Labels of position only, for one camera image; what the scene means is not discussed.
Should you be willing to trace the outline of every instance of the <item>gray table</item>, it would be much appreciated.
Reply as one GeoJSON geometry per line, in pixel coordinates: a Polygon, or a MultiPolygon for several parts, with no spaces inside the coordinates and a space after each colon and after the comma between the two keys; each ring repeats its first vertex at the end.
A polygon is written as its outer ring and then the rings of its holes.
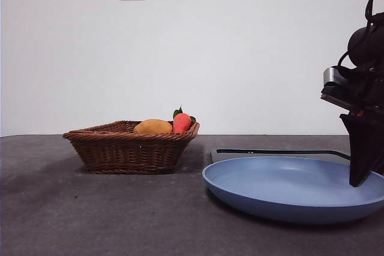
{"type": "Polygon", "coordinates": [[[199,135],[171,175],[84,174],[60,135],[1,139],[1,255],[383,255],[384,210],[348,224],[281,224],[218,201],[214,148],[335,149],[346,136],[199,135]]]}

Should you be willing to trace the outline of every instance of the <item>brown wicker basket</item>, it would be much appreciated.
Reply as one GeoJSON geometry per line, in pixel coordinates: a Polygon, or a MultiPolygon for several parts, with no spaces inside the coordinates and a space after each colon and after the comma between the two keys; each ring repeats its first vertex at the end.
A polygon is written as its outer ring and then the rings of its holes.
{"type": "Polygon", "coordinates": [[[87,172],[100,174],[169,174],[200,124],[182,133],[136,134],[140,121],[116,121],[63,134],[79,154],[87,172]]]}

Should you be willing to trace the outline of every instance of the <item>basket rim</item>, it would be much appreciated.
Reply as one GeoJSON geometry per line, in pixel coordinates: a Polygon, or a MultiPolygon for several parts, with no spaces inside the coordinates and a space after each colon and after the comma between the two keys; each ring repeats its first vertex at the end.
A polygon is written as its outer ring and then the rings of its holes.
{"type": "Polygon", "coordinates": [[[200,124],[193,122],[191,127],[185,132],[168,132],[161,134],[148,134],[148,133],[133,133],[126,131],[93,131],[93,129],[107,128],[109,126],[121,123],[140,123],[141,121],[114,121],[109,124],[103,124],[99,126],[81,128],[71,130],[64,133],[63,138],[71,139],[124,139],[124,140],[182,140],[182,139],[193,139],[196,137],[199,130],[200,124]]]}

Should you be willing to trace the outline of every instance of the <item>yellow mango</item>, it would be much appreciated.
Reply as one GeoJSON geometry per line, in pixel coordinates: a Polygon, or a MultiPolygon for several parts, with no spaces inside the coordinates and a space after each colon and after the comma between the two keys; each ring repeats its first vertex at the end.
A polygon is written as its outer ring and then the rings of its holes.
{"type": "Polygon", "coordinates": [[[141,121],[133,129],[134,133],[159,134],[172,132],[172,125],[168,121],[148,119],[141,121]]]}

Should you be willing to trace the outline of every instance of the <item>black tray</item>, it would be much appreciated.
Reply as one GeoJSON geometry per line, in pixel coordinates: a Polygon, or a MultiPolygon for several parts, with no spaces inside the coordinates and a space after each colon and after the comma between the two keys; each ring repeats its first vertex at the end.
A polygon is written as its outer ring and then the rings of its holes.
{"type": "Polygon", "coordinates": [[[255,156],[288,156],[324,159],[346,163],[350,156],[335,150],[263,150],[263,149],[213,149],[212,162],[255,156]]]}

